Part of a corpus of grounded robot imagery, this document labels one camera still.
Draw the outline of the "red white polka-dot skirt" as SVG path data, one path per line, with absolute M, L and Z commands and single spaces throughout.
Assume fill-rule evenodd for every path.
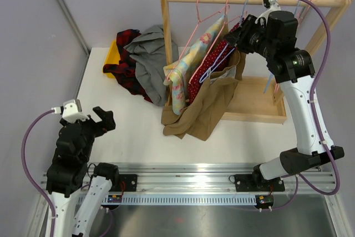
M 232 60 L 239 64 L 240 53 L 236 47 L 231 46 L 224 39 L 224 34 L 220 34 L 216 38 L 215 44 L 212 46 L 208 55 L 202 59 L 198 68 L 194 71 L 187 84 L 188 101 L 187 104 L 193 103 L 197 94 L 205 81 L 212 73 L 221 72 L 229 66 Z

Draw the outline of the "red black plaid skirt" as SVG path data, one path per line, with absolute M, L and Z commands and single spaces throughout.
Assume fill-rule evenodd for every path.
M 103 72 L 112 74 L 118 84 L 127 89 L 130 94 L 142 95 L 145 101 L 152 103 L 152 100 L 135 76 L 136 61 L 130 57 L 131 53 L 124 48 L 140 35 L 140 31 L 137 29 L 127 29 L 118 32 L 116 35 L 116 47 L 120 60 L 118 63 L 105 63 Z

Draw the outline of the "tan brown skirt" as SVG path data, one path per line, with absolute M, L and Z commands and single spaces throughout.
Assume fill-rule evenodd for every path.
M 172 106 L 164 107 L 161 116 L 163 134 L 180 139 L 188 134 L 206 141 L 227 111 L 236 87 L 242 81 L 245 63 L 246 54 L 233 51 L 227 67 L 213 72 L 203 82 L 193 103 L 180 115 L 174 114 Z

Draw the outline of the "blue wire hanger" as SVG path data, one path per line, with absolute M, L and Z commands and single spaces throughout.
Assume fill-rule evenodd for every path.
M 301 14 L 300 12 L 298 12 L 299 6 L 300 6 L 300 1 L 297 2 L 296 8 L 295 8 L 295 10 L 294 10 L 294 12 L 293 12 L 294 17 L 297 19 L 298 22 L 300 21 L 300 14 Z M 264 89 L 264 91 L 263 91 L 264 93 L 266 93 L 267 90 L 269 89 L 269 87 L 270 87 L 271 82 L 272 82 L 273 79 L 274 79 L 274 75 L 273 75 L 272 73 L 270 73 L 269 78 L 268 78 L 268 81 L 267 81 L 267 84 L 266 84 L 266 87 L 265 87 L 265 89 Z M 280 90 L 280 86 L 276 83 L 273 92 L 274 92 L 274 93 L 277 93 L 279 90 Z
M 244 19 L 244 13 L 245 13 L 245 7 L 247 5 L 248 0 L 245 0 L 243 10 L 241 15 L 239 16 L 239 22 L 235 25 L 234 30 L 236 30 L 239 26 L 241 26 L 243 19 Z M 208 67 L 206 72 L 200 77 L 199 83 L 202 84 L 207 77 L 211 75 L 212 72 L 214 72 L 221 64 L 222 62 L 235 50 L 235 46 L 230 46 L 227 42 L 222 51 L 219 53 L 219 55 L 216 57 L 214 60 L 213 64 Z

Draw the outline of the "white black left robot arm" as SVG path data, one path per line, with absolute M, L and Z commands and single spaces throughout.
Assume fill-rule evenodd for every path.
M 84 115 L 73 103 L 64 107 L 62 128 L 47 170 L 46 190 L 52 203 L 47 236 L 88 236 L 104 197 L 120 185 L 118 167 L 99 163 L 80 208 L 76 207 L 95 139 L 116 128 L 112 111 L 101 107 L 94 107 L 93 111 L 101 119 L 99 122 Z

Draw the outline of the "grey skirt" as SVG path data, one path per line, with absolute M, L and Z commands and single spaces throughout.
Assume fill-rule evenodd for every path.
M 135 77 L 153 104 L 165 105 L 168 99 L 165 73 L 167 66 L 164 30 L 162 25 L 154 25 L 134 38 L 124 49 L 136 61 Z

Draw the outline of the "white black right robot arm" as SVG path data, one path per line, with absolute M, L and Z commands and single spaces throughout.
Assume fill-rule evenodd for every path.
M 285 96 L 296 131 L 297 145 L 269 162 L 257 165 L 252 185 L 265 190 L 272 180 L 296 175 L 344 157 L 334 145 L 322 118 L 314 88 L 315 69 L 306 50 L 295 46 L 298 21 L 289 11 L 273 11 L 267 17 L 249 14 L 224 39 L 238 51 L 264 57 L 269 71 Z

